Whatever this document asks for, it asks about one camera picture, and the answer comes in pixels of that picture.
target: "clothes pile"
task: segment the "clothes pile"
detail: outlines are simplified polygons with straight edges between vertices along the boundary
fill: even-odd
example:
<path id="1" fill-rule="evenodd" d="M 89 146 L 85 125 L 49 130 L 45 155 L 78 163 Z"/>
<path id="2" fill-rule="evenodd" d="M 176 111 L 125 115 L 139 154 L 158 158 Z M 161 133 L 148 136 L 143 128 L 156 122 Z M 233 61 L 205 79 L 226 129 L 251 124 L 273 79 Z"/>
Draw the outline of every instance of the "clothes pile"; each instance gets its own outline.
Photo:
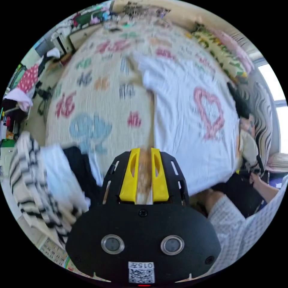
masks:
<path id="1" fill-rule="evenodd" d="M 103 179 L 98 170 L 93 154 L 81 154 L 77 147 L 40 148 L 28 132 L 22 132 L 9 179 L 28 224 L 64 249 L 76 219 L 101 204 Z"/>

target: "cabinet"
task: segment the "cabinet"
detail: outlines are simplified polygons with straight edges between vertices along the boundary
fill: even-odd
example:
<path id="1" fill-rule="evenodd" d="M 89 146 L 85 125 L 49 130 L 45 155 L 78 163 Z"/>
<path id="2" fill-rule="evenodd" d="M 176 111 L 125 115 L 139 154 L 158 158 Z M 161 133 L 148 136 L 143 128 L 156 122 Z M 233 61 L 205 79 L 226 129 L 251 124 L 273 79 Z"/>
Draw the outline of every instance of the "cabinet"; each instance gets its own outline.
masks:
<path id="1" fill-rule="evenodd" d="M 12 159 L 12 152 L 13 147 L 5 147 L 0 148 L 1 155 L 0 155 L 0 169 L 1 169 L 1 176 L 8 177 L 9 176 L 9 167 L 10 162 Z"/>

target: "bedsheet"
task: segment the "bedsheet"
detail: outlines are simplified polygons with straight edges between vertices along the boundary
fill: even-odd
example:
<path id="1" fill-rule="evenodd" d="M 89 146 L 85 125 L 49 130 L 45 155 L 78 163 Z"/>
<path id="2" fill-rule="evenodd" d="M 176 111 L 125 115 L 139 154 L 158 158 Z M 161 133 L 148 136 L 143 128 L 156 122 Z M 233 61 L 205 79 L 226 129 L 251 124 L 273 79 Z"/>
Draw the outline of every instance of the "bedsheet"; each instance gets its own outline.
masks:
<path id="1" fill-rule="evenodd" d="M 132 51 L 193 60 L 200 73 L 226 77 L 210 54 L 185 37 L 187 31 L 161 21 L 149 18 L 136 19 L 133 25 L 110 24 L 110 29 L 120 31 L 101 27 L 87 39 L 55 89 L 46 145 L 77 144 L 82 152 L 95 153 L 103 175 L 122 152 L 153 146 L 154 95 L 133 69 Z"/>

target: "striped cloth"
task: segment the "striped cloth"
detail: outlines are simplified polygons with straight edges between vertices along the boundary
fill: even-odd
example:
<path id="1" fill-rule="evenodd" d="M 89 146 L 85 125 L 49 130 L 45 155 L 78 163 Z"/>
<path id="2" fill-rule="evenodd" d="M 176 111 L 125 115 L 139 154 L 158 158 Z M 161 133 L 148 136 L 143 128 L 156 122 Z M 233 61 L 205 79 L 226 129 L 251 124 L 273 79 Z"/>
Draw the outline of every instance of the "striped cloth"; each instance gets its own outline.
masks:
<path id="1" fill-rule="evenodd" d="M 23 132 L 13 150 L 9 168 L 12 194 L 30 225 L 65 248 L 71 226 L 83 212 L 71 204 L 62 205 L 51 195 L 39 144 Z"/>
<path id="2" fill-rule="evenodd" d="M 247 101 L 248 106 L 255 119 L 255 141 L 258 146 L 259 155 L 265 169 L 268 161 L 272 139 L 272 110 L 268 92 L 254 78 L 249 77 L 248 83 L 238 86 L 240 95 Z M 260 170 L 258 162 L 250 165 L 246 162 L 246 169 Z"/>

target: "white t-shirt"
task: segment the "white t-shirt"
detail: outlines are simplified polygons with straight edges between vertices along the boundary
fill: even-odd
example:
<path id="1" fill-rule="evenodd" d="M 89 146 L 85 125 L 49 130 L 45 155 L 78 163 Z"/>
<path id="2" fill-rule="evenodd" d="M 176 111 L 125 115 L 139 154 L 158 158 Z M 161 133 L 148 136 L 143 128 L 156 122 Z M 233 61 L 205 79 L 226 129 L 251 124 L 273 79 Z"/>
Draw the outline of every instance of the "white t-shirt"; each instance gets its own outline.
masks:
<path id="1" fill-rule="evenodd" d="M 226 76 L 201 73 L 194 61 L 134 53 L 155 95 L 154 147 L 176 158 L 193 195 L 226 182 L 236 168 L 239 119 Z"/>

